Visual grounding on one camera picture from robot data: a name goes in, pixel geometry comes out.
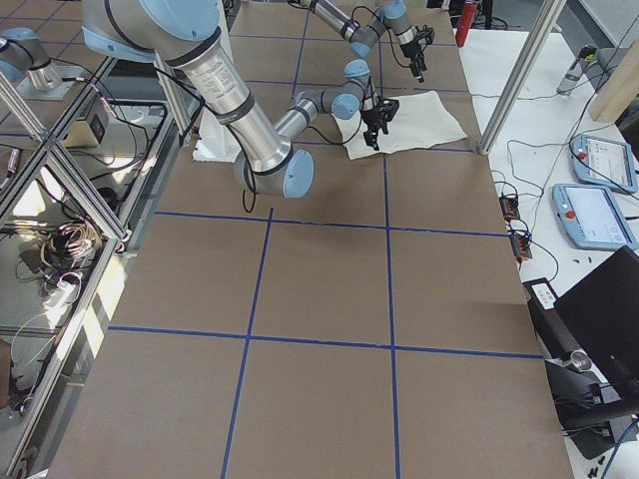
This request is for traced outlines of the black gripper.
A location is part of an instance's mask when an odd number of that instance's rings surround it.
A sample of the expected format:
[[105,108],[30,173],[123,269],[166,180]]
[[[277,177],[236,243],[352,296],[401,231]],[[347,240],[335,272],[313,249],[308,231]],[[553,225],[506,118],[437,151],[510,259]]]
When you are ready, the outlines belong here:
[[377,152],[379,150],[378,132],[387,134],[387,125],[379,117],[378,104],[371,109],[361,110],[360,116],[366,124],[366,131],[363,133],[365,144]]
[[403,56],[409,60],[409,69],[418,83],[424,82],[423,72],[425,64],[425,48],[433,43],[433,28],[411,26],[398,36],[398,43]]

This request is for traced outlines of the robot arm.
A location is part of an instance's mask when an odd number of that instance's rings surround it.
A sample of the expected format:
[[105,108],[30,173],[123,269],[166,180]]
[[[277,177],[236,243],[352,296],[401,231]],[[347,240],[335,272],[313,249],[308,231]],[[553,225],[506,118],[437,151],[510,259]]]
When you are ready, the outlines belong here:
[[182,71],[214,117],[241,146],[235,160],[237,180],[251,193],[303,197],[311,188],[315,166],[310,153],[293,140],[320,114],[341,120],[359,115],[366,123],[366,144],[377,137],[398,109],[372,86],[367,63],[344,68],[345,83],[306,91],[272,124],[241,79],[222,46],[220,11],[215,1],[86,1],[86,45],[105,56],[139,63],[161,59]]
[[347,15],[331,1],[288,1],[288,4],[293,8],[308,10],[323,20],[349,43],[351,51],[360,59],[365,59],[381,37],[388,34],[407,60],[406,64],[402,64],[395,59],[397,64],[408,69],[417,82],[424,82],[423,74],[427,71],[424,51],[434,40],[434,29],[426,25],[414,25],[408,18],[403,1],[388,1],[371,10],[367,23],[354,18],[356,9],[363,8],[363,5],[355,6]]

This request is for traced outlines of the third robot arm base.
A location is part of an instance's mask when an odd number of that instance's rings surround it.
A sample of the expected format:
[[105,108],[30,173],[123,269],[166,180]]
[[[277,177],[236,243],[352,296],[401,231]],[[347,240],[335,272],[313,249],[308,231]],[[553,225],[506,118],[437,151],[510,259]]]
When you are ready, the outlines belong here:
[[1,32],[1,72],[27,100],[61,101],[72,85],[85,76],[82,66],[54,61],[38,35],[26,27]]

